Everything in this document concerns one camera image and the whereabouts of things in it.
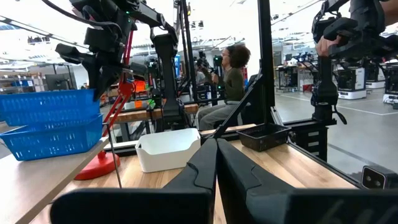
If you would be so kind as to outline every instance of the black tray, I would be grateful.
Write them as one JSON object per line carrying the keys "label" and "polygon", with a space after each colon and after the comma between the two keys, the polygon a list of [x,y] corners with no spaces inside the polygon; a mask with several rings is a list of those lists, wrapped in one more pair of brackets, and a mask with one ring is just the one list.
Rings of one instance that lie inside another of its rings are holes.
{"label": "black tray", "polygon": [[242,145],[257,152],[285,144],[291,128],[278,124],[260,124],[237,131]]}

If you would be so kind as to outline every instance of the blue plastic basket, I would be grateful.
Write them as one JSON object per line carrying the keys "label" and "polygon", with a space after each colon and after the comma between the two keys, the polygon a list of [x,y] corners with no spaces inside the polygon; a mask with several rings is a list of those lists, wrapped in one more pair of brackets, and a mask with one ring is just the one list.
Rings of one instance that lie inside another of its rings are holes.
{"label": "blue plastic basket", "polygon": [[78,121],[28,125],[0,134],[18,161],[89,151],[101,138],[102,114]]}
{"label": "blue plastic basket", "polygon": [[94,90],[0,95],[0,113],[9,126],[90,118],[100,113]]}

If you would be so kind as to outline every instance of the white plastic bin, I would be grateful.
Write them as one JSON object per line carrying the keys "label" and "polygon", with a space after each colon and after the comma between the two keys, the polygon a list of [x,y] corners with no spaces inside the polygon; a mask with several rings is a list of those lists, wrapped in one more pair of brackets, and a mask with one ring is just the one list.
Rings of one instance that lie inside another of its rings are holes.
{"label": "white plastic bin", "polygon": [[185,167],[199,148],[200,135],[195,128],[146,134],[136,145],[143,172]]}

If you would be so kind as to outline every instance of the metal rack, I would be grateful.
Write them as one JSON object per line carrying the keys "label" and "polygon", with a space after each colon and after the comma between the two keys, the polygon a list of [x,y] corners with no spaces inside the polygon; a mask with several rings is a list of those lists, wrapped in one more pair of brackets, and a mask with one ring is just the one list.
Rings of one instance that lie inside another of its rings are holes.
{"label": "metal rack", "polygon": [[0,72],[0,94],[45,91],[45,76],[30,72]]}

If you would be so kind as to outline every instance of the wooden table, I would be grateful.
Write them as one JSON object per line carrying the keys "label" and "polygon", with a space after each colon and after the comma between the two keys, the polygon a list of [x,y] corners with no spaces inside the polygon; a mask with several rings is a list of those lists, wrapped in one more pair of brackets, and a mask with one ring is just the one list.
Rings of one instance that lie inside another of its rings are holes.
{"label": "wooden table", "polygon": [[[288,184],[299,188],[355,188],[341,177],[332,173],[311,158],[284,144],[266,152],[248,149],[240,141],[231,144]],[[161,188],[173,179],[182,169],[143,173],[137,156],[122,157],[119,172],[123,187]],[[86,181],[72,181],[63,191],[69,192],[82,187],[118,187],[116,173]],[[41,212],[32,224],[49,222],[50,205]],[[216,186],[214,223],[226,223],[220,192]]]}
{"label": "wooden table", "polygon": [[13,155],[0,159],[0,223],[29,223],[108,142],[108,137],[101,138],[90,151],[70,156],[24,162]]}
{"label": "wooden table", "polygon": [[[198,112],[198,105],[197,104],[191,104],[191,105],[185,105],[185,112],[187,114],[195,114]],[[162,118],[162,112],[160,109],[155,109],[152,112],[152,118],[153,119],[160,119]],[[141,111],[133,111],[133,112],[127,112],[127,113],[120,113],[118,117],[116,118],[115,122],[116,123],[125,123],[125,122],[133,122],[133,121],[146,121],[150,119],[150,113],[147,112],[146,110],[141,110]]]}

